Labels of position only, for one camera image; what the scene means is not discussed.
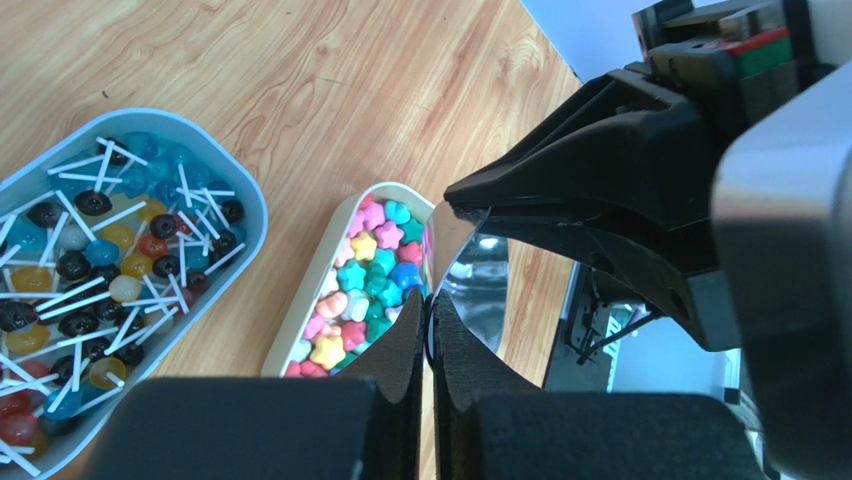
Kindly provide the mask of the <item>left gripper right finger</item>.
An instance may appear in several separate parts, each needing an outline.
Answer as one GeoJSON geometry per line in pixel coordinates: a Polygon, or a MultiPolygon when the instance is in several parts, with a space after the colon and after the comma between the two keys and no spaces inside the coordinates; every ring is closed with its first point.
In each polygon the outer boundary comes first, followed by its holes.
{"type": "Polygon", "coordinates": [[[507,479],[516,446],[505,400],[541,389],[505,364],[463,323],[449,293],[432,297],[431,366],[440,479],[507,479]]]}

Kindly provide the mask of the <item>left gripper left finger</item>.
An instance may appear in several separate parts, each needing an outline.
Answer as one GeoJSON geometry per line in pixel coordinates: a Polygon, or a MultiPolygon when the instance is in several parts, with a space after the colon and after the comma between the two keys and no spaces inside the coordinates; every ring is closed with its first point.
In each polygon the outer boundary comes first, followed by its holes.
{"type": "Polygon", "coordinates": [[[424,298],[416,290],[390,329],[332,379],[343,396],[350,479],[418,477],[423,370],[424,298]]]}

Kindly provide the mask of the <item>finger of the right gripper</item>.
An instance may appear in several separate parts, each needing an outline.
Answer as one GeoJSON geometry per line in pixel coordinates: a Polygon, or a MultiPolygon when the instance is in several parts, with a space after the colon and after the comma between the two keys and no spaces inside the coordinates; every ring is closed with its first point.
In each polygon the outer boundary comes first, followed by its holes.
{"type": "Polygon", "coordinates": [[[711,224],[671,231],[589,222],[488,219],[481,231],[548,250],[594,268],[675,320],[706,351],[741,346],[729,284],[711,224]]]}

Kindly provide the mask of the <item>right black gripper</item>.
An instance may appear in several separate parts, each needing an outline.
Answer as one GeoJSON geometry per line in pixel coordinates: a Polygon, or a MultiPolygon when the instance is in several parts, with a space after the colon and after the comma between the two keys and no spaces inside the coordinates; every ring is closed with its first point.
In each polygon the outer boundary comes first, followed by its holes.
{"type": "Polygon", "coordinates": [[[642,59],[584,84],[506,154],[447,187],[471,207],[602,203],[674,230],[709,216],[739,136],[841,62],[813,1],[657,1],[632,15],[642,59]]]}

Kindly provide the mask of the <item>silver metal scoop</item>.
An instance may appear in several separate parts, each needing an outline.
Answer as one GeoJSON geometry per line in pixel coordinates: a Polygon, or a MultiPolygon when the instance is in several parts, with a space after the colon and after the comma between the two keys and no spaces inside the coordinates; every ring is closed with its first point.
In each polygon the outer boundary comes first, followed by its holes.
{"type": "Polygon", "coordinates": [[[509,287],[509,244],[480,231],[481,209],[437,204],[423,234],[424,283],[449,294],[462,323],[489,350],[502,343],[509,287]]]}

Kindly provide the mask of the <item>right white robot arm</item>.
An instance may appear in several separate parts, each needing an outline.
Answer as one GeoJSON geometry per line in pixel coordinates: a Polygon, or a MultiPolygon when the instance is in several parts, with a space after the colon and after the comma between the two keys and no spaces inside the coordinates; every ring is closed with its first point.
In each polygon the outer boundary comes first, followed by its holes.
{"type": "Polygon", "coordinates": [[[659,1],[588,80],[449,186],[486,232],[583,263],[740,349],[769,453],[851,475],[851,5],[659,1]]]}

